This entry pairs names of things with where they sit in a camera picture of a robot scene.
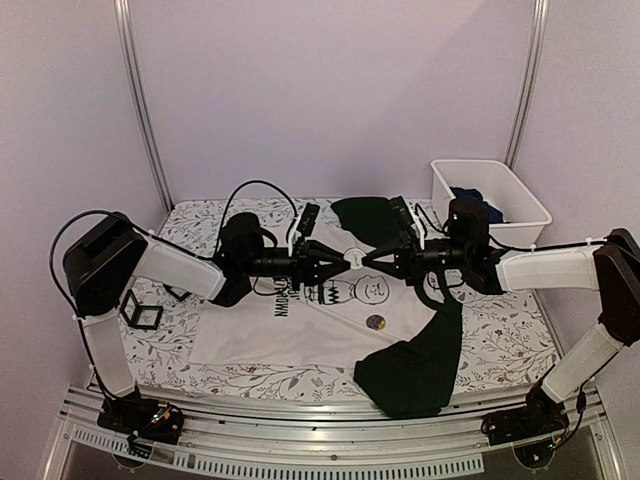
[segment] wall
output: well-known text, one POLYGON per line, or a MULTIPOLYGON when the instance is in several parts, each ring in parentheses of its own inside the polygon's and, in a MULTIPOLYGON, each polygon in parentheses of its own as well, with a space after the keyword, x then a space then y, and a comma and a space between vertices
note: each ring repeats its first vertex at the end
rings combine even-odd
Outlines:
MULTIPOLYGON (((551 2, 540 75, 516 173, 554 216, 542 242, 628 228, 640 238, 640 4, 551 2)), ((600 313, 593 292, 547 292, 571 347, 600 313)), ((598 385, 629 478, 640 478, 640 347, 625 350, 598 385)))
POLYGON ((430 160, 502 158, 533 5, 132 2, 172 192, 428 196, 430 160))
POLYGON ((0 11, 0 477, 29 480, 68 385, 88 374, 49 278, 52 237, 84 209, 149 226, 162 212, 112 2, 7 0, 0 11))

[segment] cartoon character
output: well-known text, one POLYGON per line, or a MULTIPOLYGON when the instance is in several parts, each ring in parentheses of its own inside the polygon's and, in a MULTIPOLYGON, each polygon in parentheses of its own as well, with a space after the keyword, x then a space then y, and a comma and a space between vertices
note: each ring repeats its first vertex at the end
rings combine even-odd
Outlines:
POLYGON ((355 283, 346 280, 328 280, 317 287, 307 287, 305 298, 321 305, 339 305, 359 300, 367 305, 379 305, 389 298, 389 284, 382 276, 364 275, 355 283))

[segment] floral pattern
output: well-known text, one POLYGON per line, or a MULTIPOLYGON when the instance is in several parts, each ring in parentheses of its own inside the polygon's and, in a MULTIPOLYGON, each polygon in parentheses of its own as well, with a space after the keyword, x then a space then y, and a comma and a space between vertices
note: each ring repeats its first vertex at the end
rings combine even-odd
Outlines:
MULTIPOLYGON (((302 209, 307 201, 321 207, 316 228, 339 226, 330 209, 334 200, 296 199, 297 208, 302 209)), ((429 201, 419 202, 435 219, 429 201)), ((209 200, 178 204, 161 236, 198 254, 211 255, 225 203, 209 200)), ((242 211, 256 213, 267 229, 290 222, 293 217, 290 205, 281 199, 235 200, 228 217, 242 211)), ((438 235, 431 229, 429 233, 438 235)), ((459 273, 452 272, 447 278, 453 285, 459 281, 459 273)), ((142 385, 191 394, 300 402, 367 398, 353 381, 352 369, 190 364, 203 301, 190 296, 180 302, 162 285, 144 279, 136 281, 133 290, 141 304, 164 307, 158 330, 133 330, 124 320, 120 322, 129 365, 142 385)), ((531 383, 556 361, 557 351, 531 294, 481 295, 467 286, 452 292, 464 305, 462 355, 454 394, 531 383)))

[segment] storage bin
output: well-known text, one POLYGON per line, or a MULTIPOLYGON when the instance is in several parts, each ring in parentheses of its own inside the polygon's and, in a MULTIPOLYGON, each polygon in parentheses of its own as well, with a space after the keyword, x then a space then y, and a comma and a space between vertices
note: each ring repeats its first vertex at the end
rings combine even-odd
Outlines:
POLYGON ((451 187, 475 188, 484 199, 500 210, 507 223, 491 224, 489 232, 499 242, 514 247, 534 243, 551 215, 518 177, 495 160, 434 160, 433 209, 443 224, 449 202, 455 198, 451 187))

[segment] dark blue cloth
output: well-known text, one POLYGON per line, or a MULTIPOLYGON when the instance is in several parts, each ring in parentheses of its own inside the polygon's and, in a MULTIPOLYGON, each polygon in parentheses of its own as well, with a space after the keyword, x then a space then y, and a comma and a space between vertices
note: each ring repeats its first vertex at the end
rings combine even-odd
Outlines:
POLYGON ((504 216, 502 215, 502 212, 489 205, 489 203, 482 197, 482 194, 475 188, 451 187, 451 191, 456 198, 471 198, 484 205, 485 208, 489 210, 489 223, 504 223, 504 216))

